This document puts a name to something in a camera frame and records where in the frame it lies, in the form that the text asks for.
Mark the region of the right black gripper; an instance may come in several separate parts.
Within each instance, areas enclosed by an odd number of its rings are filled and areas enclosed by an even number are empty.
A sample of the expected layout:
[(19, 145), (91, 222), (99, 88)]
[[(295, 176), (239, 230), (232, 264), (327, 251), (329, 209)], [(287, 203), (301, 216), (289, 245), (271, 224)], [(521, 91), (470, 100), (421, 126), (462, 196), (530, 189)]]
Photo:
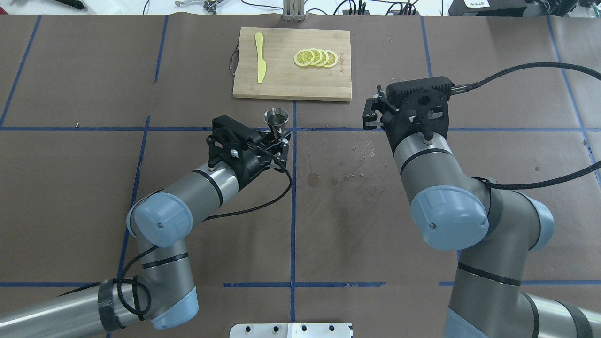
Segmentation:
[(377, 85), (376, 97), (365, 101), (362, 113), (362, 127), (365, 131), (382, 128), (388, 141), (403, 141), (408, 136), (408, 117), (392, 105), (381, 85)]

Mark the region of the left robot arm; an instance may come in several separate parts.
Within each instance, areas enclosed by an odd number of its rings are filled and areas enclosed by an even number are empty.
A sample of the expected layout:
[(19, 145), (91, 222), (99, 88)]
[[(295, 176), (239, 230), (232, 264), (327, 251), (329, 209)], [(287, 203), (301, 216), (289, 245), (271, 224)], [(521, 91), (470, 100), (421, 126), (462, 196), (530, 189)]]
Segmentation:
[(148, 320), (172, 329), (198, 313), (186, 236), (269, 168), (287, 173), (291, 132), (208, 136), (209, 161), (163, 190), (140, 199), (126, 216), (139, 254), (118, 278), (79, 287), (1, 317), (3, 338), (90, 338)]

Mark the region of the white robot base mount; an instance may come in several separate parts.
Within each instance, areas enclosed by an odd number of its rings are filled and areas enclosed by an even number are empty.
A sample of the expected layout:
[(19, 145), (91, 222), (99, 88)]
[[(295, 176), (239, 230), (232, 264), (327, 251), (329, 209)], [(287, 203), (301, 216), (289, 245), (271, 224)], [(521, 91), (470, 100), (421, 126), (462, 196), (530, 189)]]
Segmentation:
[(230, 338), (352, 338), (351, 323), (240, 323)]

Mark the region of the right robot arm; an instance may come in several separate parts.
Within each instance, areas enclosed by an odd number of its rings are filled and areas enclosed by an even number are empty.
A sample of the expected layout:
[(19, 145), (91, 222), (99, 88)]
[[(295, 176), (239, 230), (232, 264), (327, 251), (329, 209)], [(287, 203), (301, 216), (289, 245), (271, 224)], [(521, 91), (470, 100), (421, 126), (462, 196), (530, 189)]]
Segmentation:
[(445, 338), (598, 338), (600, 314), (521, 289), (529, 252), (554, 233), (543, 203), (466, 175), (449, 147), (448, 94), (394, 83), (366, 100), (363, 128), (382, 128), (419, 232), (459, 252)]

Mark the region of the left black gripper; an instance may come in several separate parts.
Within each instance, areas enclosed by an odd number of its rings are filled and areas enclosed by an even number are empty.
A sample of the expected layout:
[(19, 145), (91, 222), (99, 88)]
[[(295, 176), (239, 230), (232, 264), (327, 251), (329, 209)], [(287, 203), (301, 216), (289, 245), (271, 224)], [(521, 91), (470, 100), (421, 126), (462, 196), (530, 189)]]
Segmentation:
[(287, 169), (288, 143), (292, 133), (236, 133), (239, 155), (235, 160), (235, 173), (239, 184), (252, 182), (269, 167), (274, 170)]

